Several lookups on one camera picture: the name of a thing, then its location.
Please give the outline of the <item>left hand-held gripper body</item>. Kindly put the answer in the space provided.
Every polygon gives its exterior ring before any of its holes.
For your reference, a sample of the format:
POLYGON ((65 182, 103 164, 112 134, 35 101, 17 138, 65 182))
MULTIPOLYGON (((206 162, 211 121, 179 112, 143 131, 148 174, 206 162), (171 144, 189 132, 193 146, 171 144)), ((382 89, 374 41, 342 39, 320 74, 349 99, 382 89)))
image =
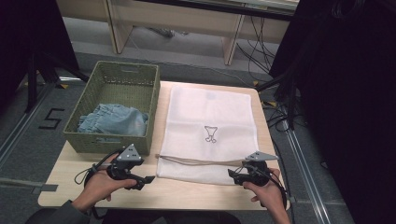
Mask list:
POLYGON ((120 150, 119 155, 107 166, 107 174, 114 180, 133 179, 137 183, 144 183, 144 177, 134 175, 131 170, 143 163, 134 144, 120 150))

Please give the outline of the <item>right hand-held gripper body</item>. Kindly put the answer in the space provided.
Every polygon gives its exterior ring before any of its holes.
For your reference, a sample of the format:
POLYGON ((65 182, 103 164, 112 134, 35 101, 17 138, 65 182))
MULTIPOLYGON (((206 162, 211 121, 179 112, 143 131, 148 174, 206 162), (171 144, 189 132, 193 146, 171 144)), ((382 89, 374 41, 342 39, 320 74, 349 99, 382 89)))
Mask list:
POLYGON ((256 151, 248 156, 245 160, 245 168, 247 169, 247 182, 251 182, 257 186, 265 186, 269 181, 273 181, 272 172, 267 166, 266 159, 269 154, 256 151))

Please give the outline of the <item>blue denim garment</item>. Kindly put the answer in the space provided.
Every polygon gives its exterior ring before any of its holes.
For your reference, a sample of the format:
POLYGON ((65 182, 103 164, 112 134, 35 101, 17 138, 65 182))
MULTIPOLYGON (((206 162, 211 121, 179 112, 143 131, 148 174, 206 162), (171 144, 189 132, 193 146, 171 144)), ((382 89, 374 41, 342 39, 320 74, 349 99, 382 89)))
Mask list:
POLYGON ((78 120, 79 133, 104 133, 144 136, 149 114, 120 104, 99 104, 78 120))

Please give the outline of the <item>green woven plastic basket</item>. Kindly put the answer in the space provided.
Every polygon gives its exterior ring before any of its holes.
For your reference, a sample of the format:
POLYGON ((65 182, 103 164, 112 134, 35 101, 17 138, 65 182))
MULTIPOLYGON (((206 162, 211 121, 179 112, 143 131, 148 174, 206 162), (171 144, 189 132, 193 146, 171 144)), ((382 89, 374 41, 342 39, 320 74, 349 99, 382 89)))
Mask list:
POLYGON ((141 155, 150 153, 160 84, 157 65, 100 61, 81 94, 64 136, 78 153, 107 154, 114 149, 133 144, 141 155), (131 134, 80 133, 79 119, 100 104, 133 107, 148 115, 146 131, 141 136, 131 134))

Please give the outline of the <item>white mesh laundry bag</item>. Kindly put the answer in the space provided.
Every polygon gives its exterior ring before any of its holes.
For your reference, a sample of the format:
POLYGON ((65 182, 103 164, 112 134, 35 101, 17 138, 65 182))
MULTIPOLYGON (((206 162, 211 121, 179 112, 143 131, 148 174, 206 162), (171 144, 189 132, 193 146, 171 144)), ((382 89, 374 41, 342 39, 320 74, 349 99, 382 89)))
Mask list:
POLYGON ((249 95, 172 88, 157 176, 231 185, 228 170, 258 150, 249 95))

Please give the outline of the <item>person's right hand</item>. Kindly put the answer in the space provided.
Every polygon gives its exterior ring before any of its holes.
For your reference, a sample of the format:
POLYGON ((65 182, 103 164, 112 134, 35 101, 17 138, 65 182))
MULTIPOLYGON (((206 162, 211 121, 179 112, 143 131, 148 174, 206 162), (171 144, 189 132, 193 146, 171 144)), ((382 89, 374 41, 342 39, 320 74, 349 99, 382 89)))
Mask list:
POLYGON ((270 212, 273 218, 287 217, 282 194, 278 186, 269 181, 265 186, 259 187, 250 182, 244 182, 243 187, 254 193, 250 199, 253 203, 260 202, 270 212))

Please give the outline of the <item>person's left hand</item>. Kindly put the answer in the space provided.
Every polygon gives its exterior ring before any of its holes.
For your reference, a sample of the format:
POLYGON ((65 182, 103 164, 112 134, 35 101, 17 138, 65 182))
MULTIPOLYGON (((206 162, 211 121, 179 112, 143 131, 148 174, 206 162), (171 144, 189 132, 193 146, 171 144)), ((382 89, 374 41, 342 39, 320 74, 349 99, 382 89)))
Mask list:
POLYGON ((111 193, 123 188, 134 187, 137 182, 133 179, 114 180, 106 172, 96 172, 88 181, 84 190, 71 202, 80 212, 85 213, 102 200, 111 201, 111 193))

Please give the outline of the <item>grey tape strip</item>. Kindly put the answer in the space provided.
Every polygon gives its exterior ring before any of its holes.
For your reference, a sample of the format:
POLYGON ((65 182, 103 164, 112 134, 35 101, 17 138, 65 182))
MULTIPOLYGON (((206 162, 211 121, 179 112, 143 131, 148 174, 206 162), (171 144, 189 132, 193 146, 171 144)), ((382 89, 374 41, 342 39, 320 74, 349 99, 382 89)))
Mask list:
POLYGON ((58 188, 57 185, 52 185, 52 184, 44 184, 39 187, 33 187, 31 193, 34 195, 39 195, 41 192, 53 192, 56 191, 58 188))

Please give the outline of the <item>black metal stand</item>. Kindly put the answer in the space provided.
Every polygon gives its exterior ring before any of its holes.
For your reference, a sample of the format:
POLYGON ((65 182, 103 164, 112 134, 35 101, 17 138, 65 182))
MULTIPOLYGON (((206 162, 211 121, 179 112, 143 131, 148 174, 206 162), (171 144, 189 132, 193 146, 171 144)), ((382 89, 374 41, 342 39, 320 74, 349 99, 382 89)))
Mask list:
POLYGON ((278 85, 276 93, 274 94, 277 101, 287 103, 286 112, 286 122, 290 130, 294 130, 294 109, 295 109, 295 95, 296 95, 296 85, 292 72, 285 72, 284 74, 273 78, 272 80, 261 84, 255 88, 257 92, 264 91, 270 87, 274 87, 275 84, 278 85))
POLYGON ((84 82, 89 80, 89 77, 79 71, 79 67, 74 68, 67 62, 61 60, 59 57, 54 56, 45 51, 33 52, 28 58, 27 77, 28 77, 28 100, 25 109, 26 113, 33 110, 37 103, 37 73, 43 77, 46 83, 58 84, 60 77, 55 71, 56 67, 60 67, 67 71, 77 79, 84 82))

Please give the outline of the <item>black curtain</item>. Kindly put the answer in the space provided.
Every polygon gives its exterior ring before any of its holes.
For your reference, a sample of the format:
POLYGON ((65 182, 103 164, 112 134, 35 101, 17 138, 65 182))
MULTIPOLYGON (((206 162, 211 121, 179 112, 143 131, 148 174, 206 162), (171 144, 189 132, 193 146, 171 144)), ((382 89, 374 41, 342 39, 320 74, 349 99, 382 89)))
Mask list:
POLYGON ((79 69, 56 0, 0 0, 0 108, 28 73, 65 66, 79 69))
POLYGON ((356 224, 396 224, 396 0, 300 0, 292 61, 305 117, 356 224))

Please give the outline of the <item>light wooden desk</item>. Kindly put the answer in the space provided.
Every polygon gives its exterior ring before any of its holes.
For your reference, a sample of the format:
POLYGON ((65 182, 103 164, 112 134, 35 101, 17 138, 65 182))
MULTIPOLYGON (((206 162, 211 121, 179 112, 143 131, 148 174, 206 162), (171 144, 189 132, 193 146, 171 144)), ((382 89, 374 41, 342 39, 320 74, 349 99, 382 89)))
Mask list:
POLYGON ((230 65, 236 40, 278 44, 300 0, 56 0, 68 18, 108 25, 113 51, 120 54, 136 26, 222 38, 230 65))

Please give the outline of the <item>metal floor rail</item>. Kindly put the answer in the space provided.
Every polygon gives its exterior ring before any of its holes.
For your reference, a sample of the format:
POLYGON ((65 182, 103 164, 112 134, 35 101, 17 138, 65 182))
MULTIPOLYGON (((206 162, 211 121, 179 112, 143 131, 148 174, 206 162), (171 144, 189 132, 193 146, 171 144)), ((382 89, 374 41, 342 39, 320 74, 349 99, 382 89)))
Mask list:
POLYGON ((0 145, 0 168, 5 164, 7 158, 9 157, 15 146, 20 142, 22 136, 36 117, 39 109, 42 107, 43 102, 50 95, 53 89, 53 84, 48 84, 43 87, 43 89, 37 96, 35 105, 32 106, 28 112, 25 112, 22 115, 16 126, 12 129, 12 132, 0 145))
POLYGON ((318 224, 332 224, 327 207, 318 191, 318 187, 310 172, 295 131, 289 126, 286 121, 283 121, 282 125, 286 129, 286 134, 290 143, 291 151, 294 155, 297 166, 304 181, 308 197, 311 201, 313 210, 318 219, 318 224))

